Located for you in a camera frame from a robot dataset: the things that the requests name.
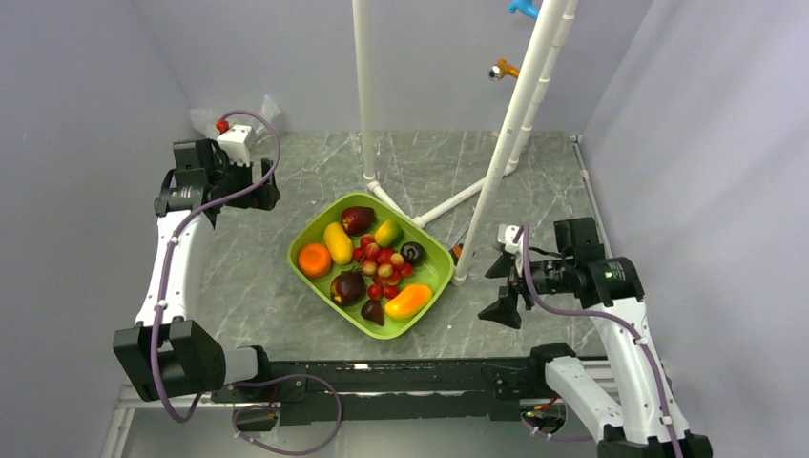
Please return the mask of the dark red apple front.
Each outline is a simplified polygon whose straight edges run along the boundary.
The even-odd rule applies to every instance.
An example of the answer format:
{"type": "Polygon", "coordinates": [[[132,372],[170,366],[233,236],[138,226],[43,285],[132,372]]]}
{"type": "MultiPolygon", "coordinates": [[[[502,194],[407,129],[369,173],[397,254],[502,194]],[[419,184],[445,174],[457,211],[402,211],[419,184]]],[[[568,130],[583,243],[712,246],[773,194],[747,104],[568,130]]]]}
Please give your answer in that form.
{"type": "Polygon", "coordinates": [[[339,307],[355,304],[366,292],[363,275],[354,270],[341,272],[330,285],[330,299],[339,307]]]}

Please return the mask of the clear plastic bag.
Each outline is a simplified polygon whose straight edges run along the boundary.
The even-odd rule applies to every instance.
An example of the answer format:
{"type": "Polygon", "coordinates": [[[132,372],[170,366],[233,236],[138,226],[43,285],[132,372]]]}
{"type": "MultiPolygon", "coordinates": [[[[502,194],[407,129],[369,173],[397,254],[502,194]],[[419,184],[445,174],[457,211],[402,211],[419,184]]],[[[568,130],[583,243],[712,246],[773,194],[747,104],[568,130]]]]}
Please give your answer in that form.
{"type": "MultiPolygon", "coordinates": [[[[220,118],[227,113],[227,110],[219,109],[192,109],[190,111],[190,121],[194,130],[201,133],[205,137],[216,139],[220,135],[217,122],[220,118]]],[[[259,109],[255,109],[254,113],[260,115],[274,128],[280,122],[282,109],[276,101],[268,94],[263,97],[263,101],[259,109]]],[[[253,128],[254,133],[258,138],[263,138],[268,135],[266,127],[253,116],[247,114],[234,114],[227,118],[231,127],[236,124],[248,125],[253,128]]]]}

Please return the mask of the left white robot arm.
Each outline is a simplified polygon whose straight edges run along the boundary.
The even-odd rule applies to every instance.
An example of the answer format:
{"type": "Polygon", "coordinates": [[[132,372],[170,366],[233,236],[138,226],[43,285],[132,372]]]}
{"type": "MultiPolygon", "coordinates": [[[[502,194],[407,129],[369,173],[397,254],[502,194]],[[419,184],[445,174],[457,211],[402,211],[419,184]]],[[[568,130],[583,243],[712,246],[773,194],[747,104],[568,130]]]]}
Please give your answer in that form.
{"type": "Polygon", "coordinates": [[[266,398],[274,374],[258,346],[226,350],[194,319],[203,263],[222,207],[269,211],[280,198],[273,161],[253,180],[253,139],[244,128],[216,139],[178,141],[175,167],[154,207],[157,250],[146,298],[132,327],[115,332],[113,351],[146,402],[214,392],[229,384],[252,401],[266,398]]]}

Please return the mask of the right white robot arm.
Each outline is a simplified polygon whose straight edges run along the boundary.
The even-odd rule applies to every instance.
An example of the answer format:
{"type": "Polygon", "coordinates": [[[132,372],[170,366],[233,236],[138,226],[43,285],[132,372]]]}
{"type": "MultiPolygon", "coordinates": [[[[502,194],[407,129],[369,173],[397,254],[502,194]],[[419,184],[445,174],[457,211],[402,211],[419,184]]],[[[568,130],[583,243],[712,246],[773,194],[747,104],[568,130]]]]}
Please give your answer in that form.
{"type": "Polygon", "coordinates": [[[498,260],[490,279],[504,278],[498,299],[479,319],[518,329],[517,310],[538,306],[565,317],[592,321],[606,351],[617,394],[589,375],[564,343],[532,349],[526,383],[538,396],[561,397],[587,428],[600,457],[711,457],[710,439],[692,432],[679,408],[648,323],[645,291],[633,263],[609,258],[592,218],[554,224],[556,252],[531,260],[523,226],[501,225],[498,260]]]}

